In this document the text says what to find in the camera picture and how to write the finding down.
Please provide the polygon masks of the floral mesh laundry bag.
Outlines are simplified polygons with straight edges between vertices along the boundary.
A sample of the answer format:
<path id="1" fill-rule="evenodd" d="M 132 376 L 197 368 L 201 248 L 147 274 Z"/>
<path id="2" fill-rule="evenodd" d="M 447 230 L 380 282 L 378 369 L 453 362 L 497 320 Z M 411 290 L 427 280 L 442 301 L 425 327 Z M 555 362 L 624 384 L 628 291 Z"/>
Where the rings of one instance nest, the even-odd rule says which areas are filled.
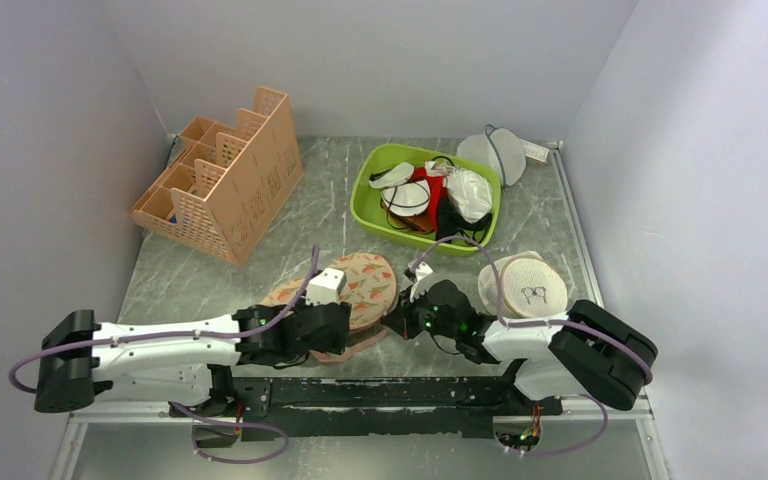
<path id="1" fill-rule="evenodd" d="M 395 273 L 386 258 L 369 252 L 347 254 L 330 264 L 345 273 L 347 283 L 339 300 L 351 305 L 349 335 L 341 354 L 312 351 L 324 364 L 345 363 L 388 335 L 381 318 L 394 305 L 398 288 Z"/>

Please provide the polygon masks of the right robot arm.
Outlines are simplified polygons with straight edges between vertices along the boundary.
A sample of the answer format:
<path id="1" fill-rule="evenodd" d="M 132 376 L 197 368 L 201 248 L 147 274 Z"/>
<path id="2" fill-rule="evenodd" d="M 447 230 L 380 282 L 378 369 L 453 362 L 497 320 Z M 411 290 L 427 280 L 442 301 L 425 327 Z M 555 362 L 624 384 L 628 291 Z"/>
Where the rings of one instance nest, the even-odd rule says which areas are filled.
<path id="1" fill-rule="evenodd" d="M 423 333 L 447 338 L 474 364 L 514 365 L 513 378 L 499 389 L 513 414 L 567 395 L 628 411 L 652 382 L 658 355 L 645 335 L 590 300 L 548 317 L 511 319 L 478 312 L 449 280 L 418 295 L 404 290 L 381 322 L 405 340 Z"/>

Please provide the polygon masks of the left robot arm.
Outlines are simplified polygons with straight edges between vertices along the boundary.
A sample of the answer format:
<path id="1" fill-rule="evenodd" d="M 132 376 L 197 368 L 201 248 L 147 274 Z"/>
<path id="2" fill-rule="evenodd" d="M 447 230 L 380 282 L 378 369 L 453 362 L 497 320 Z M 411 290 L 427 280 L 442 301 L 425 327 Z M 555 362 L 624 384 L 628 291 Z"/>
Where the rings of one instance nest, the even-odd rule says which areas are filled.
<path id="1" fill-rule="evenodd" d="M 312 351 L 345 350 L 351 307 L 255 305 L 213 319 L 168 325 L 98 322 L 91 310 L 64 318 L 41 343 L 34 409 L 64 413 L 96 401 L 169 401 L 221 416 L 233 409 L 231 368 L 288 368 Z"/>

